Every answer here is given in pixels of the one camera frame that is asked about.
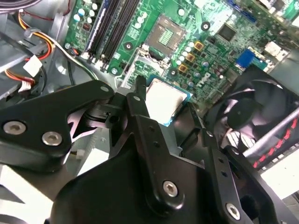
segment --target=integrated circuit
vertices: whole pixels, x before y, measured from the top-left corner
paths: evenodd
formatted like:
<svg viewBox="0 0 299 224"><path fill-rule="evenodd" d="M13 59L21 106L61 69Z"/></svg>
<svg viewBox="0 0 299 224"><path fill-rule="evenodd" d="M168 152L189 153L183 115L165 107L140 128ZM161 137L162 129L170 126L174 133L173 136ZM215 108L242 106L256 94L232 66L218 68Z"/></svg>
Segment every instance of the integrated circuit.
<svg viewBox="0 0 299 224"><path fill-rule="evenodd" d="M235 34L236 31L234 31L231 27L229 27L227 24L224 24L221 29L217 33L219 36L221 36L224 40L230 42Z"/></svg>
<svg viewBox="0 0 299 224"><path fill-rule="evenodd" d="M165 15L161 15L147 44L166 56L171 56L185 36L185 30Z"/></svg>

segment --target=yellow wire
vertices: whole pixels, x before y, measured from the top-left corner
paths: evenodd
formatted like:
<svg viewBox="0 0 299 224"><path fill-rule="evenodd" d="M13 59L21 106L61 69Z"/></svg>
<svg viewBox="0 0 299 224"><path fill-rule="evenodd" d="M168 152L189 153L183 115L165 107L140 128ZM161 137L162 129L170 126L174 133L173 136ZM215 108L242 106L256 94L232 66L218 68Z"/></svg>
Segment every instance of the yellow wire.
<svg viewBox="0 0 299 224"><path fill-rule="evenodd" d="M24 30L26 30L27 27L24 25L20 13L19 13L19 15L18 15L18 19L19 19L19 23L20 23L21 27L22 27ZM38 36L38 37L40 37L40 38L43 38L46 42L49 43L49 45L51 46L51 51L53 51L54 46L53 46L52 42L51 42L47 37L45 37L45 36L43 36L43 35L41 35L41 34L39 34L39 33L33 33L33 35Z"/></svg>

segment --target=black ram slot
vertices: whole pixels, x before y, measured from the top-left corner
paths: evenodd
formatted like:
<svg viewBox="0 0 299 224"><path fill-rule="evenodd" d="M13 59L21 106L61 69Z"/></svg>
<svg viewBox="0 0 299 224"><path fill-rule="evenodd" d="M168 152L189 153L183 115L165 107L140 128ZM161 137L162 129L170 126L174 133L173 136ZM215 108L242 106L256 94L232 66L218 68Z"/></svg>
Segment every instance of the black ram slot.
<svg viewBox="0 0 299 224"><path fill-rule="evenodd" d="M103 43L103 40L107 34L109 25L111 24L112 19L114 18L115 12L117 11L117 8L119 6L121 1L119 0L112 0L111 5L108 8L107 14L105 18L103 19L103 22L99 28L99 31L97 33L97 36L94 40L94 44L92 48L90 49L90 53L95 55L97 54L99 47Z"/></svg>
<svg viewBox="0 0 299 224"><path fill-rule="evenodd" d="M127 0L127 4L122 9L118 22L110 36L110 42L106 45L103 51L107 61L110 61L116 48L118 47L119 42L122 39L125 30L127 29L127 25L131 21L132 16L138 6L138 3L139 0Z"/></svg>

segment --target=white wire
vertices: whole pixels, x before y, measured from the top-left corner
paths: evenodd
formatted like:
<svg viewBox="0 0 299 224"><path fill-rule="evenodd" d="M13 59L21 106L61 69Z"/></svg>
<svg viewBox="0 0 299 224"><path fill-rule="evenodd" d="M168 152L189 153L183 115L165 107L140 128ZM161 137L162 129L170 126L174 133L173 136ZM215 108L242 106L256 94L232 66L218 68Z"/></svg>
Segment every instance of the white wire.
<svg viewBox="0 0 299 224"><path fill-rule="evenodd" d="M24 20L22 20L22 22L27 25L28 27L30 27ZM69 53L66 52L66 50L52 37L48 36L47 34L45 34L44 32L38 32L41 35L47 37L49 40L51 40L53 42L53 44L55 46L57 46L63 53L65 56L67 56L72 62L74 62L75 64L77 64L79 67L84 68L86 71L88 71L88 73L95 79L98 80L99 78L97 77L97 75L91 71L90 69L88 69L86 66L84 66L81 62L77 61L75 58L73 58Z"/></svg>

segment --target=ram slot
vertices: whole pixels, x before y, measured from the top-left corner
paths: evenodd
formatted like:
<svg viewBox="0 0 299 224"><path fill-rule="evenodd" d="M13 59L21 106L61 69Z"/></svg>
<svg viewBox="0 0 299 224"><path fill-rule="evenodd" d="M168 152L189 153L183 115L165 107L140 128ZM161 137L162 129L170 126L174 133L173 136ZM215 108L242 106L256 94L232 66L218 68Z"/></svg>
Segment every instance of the ram slot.
<svg viewBox="0 0 299 224"><path fill-rule="evenodd" d="M92 31L90 33L90 36L88 38L87 45L85 47L85 52L91 52L94 49L94 45L96 44L95 40L98 37L98 34L100 33L103 20L107 17L109 8L111 8L111 5L113 2L116 2L114 0L104 0L103 4L100 8L100 11L97 15L97 18L95 20L94 26L92 28Z"/></svg>
<svg viewBox="0 0 299 224"><path fill-rule="evenodd" d="M101 23L97 36L94 40L93 48L90 50L91 54L93 55L97 54L99 47L103 43L103 40L105 39L105 36L108 32L108 28L111 25L111 21L113 20L115 13L117 12L120 2L121 1L119 0L113 0L112 3L110 4L107 14L103 19L103 22Z"/></svg>
<svg viewBox="0 0 299 224"><path fill-rule="evenodd" d="M127 0L120 17L113 29L112 34L109 37L109 42L103 50L103 55L105 56L106 61L110 61L116 48L119 45L120 40L123 37L125 30L127 29L128 24L130 23L132 16L138 6L139 0Z"/></svg>

